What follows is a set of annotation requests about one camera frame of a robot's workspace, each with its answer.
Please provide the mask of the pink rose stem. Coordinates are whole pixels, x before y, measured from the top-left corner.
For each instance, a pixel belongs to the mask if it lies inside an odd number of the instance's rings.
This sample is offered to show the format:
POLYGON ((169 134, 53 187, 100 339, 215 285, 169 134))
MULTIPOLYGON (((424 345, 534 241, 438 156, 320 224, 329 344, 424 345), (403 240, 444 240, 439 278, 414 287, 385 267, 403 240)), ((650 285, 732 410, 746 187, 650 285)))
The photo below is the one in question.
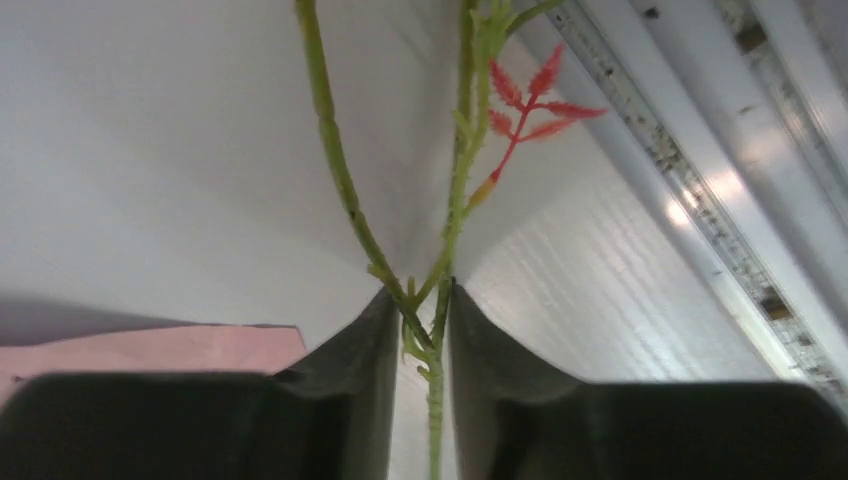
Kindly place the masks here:
POLYGON ((499 64, 506 41, 524 24, 559 7, 538 1, 516 12, 510 1, 462 1, 458 7, 457 99, 452 112, 454 142, 441 250, 421 285, 413 277, 402 284, 360 208, 349 171, 330 86, 325 51, 313 1, 294 4, 307 62, 314 112, 324 155, 353 232, 369 260, 367 271, 397 305, 400 358, 414 361, 427 384, 428 476, 442 468, 444 419, 444 339, 456 246, 472 212, 496 188, 518 145, 544 141, 574 123, 603 115, 603 110, 565 101, 545 101, 561 71, 564 44, 558 44, 526 88, 520 88, 499 64))

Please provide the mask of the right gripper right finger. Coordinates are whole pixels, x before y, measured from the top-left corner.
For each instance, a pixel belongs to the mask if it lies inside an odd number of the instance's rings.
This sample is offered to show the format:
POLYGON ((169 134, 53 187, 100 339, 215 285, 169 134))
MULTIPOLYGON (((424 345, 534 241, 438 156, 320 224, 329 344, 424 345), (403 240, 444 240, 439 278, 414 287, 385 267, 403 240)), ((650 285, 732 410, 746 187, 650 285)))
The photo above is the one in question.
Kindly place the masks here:
POLYGON ((496 326, 448 320, 462 479, 843 479, 844 414, 790 382, 588 382, 496 326))

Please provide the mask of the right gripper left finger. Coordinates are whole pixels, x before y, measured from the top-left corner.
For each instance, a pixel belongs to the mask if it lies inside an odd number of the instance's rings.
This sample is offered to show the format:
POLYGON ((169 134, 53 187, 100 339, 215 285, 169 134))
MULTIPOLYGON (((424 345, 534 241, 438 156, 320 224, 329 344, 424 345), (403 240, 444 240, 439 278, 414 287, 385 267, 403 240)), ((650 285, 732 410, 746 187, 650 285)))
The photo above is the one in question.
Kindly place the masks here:
POLYGON ((46 373, 1 410, 5 479, 384 479, 398 312, 362 312, 274 373, 46 373))

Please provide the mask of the pink wrapping paper sheet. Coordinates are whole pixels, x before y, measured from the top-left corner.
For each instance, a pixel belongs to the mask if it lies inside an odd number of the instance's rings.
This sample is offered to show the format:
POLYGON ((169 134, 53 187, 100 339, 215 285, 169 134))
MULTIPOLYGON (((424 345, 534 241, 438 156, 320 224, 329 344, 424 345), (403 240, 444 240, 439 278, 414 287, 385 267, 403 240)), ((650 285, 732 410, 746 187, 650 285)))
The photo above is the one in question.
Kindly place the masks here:
POLYGON ((1 349, 1 402, 26 381, 76 371, 276 372, 307 353, 295 327, 195 325, 1 349))

